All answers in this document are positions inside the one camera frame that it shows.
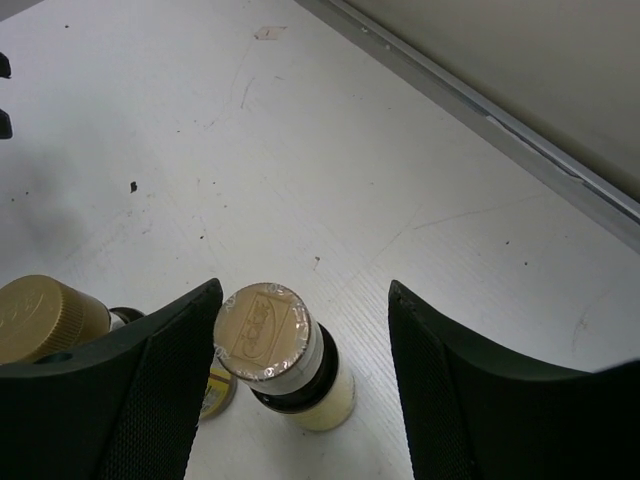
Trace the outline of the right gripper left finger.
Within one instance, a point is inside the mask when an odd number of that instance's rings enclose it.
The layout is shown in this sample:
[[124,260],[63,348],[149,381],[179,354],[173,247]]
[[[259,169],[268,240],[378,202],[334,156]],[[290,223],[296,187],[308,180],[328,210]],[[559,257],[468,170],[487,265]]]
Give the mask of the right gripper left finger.
[[212,278],[91,343],[2,366],[2,478],[183,478],[222,297]]

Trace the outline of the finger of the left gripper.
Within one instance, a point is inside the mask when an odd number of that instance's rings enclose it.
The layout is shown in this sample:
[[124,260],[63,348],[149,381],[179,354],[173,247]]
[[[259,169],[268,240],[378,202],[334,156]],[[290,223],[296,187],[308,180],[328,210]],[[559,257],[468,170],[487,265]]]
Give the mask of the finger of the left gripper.
[[0,77],[4,79],[11,78],[11,65],[8,57],[0,53]]
[[8,113],[0,110],[0,139],[7,140],[12,138],[12,123]]

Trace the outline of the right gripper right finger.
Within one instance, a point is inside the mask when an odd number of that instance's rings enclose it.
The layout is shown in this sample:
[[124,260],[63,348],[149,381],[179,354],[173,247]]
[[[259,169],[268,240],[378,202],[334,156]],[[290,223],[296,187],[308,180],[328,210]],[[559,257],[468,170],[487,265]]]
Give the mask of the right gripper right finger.
[[596,372],[508,349],[398,281],[388,326],[417,479],[635,479],[639,364]]

